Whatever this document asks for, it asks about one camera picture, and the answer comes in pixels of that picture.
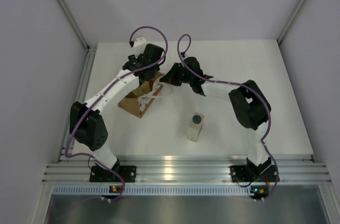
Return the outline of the jute watermelon canvas bag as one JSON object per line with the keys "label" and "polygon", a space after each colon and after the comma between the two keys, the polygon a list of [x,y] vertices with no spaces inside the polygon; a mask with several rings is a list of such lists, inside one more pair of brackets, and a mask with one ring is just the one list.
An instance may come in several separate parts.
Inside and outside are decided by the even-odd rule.
{"label": "jute watermelon canvas bag", "polygon": [[172,94],[171,86],[160,81],[163,76],[163,73],[157,72],[151,80],[143,82],[142,85],[125,96],[118,106],[128,113],[142,118],[155,99],[169,97]]}

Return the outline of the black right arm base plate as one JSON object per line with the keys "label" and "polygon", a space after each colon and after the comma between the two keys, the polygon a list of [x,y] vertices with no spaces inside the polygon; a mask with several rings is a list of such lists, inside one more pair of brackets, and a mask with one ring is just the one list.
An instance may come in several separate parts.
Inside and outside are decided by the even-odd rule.
{"label": "black right arm base plate", "polygon": [[271,165],[262,174],[256,174],[246,165],[236,165],[229,168],[232,182],[250,183],[250,182],[275,182],[277,171],[274,165]]}

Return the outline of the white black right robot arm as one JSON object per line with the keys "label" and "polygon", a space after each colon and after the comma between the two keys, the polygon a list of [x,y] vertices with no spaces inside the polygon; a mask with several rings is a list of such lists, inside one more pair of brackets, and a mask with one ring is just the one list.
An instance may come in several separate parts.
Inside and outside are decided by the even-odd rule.
{"label": "white black right robot arm", "polygon": [[247,80],[242,84],[215,81],[203,73],[194,57],[175,63],[160,81],[176,87],[185,83],[197,94],[230,102],[237,121],[246,130],[248,143],[246,165],[231,168],[232,180],[237,183],[276,180],[275,163],[265,143],[271,106],[255,81]]}

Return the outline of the clear bottle dark cap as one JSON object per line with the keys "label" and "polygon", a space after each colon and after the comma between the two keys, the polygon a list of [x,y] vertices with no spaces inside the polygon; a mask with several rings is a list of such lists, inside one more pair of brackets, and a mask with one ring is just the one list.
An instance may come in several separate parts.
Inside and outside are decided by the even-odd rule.
{"label": "clear bottle dark cap", "polygon": [[188,124],[187,135],[190,141],[196,142],[203,127],[205,116],[201,113],[195,112]]}

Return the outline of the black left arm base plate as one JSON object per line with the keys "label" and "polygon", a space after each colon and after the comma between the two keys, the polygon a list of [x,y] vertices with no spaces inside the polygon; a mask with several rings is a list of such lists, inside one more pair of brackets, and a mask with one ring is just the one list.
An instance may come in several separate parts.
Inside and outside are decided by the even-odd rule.
{"label": "black left arm base plate", "polygon": [[[137,174],[137,167],[120,166],[117,173],[126,183],[134,183]],[[121,180],[112,172],[95,165],[91,167],[89,181],[93,183],[109,183],[109,182],[117,183],[120,182]]]}

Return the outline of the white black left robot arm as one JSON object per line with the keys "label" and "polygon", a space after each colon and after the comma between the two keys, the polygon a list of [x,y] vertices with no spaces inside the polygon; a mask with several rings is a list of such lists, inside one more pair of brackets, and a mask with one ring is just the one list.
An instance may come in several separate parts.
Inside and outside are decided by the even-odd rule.
{"label": "white black left robot arm", "polygon": [[108,181],[124,181],[120,176],[119,159],[106,143],[108,131],[103,115],[143,82],[153,79],[165,61],[167,51],[168,46],[145,44],[142,53],[130,55],[116,77],[101,91],[85,102],[76,101],[71,106],[66,157],[88,156],[102,168],[101,174]]}

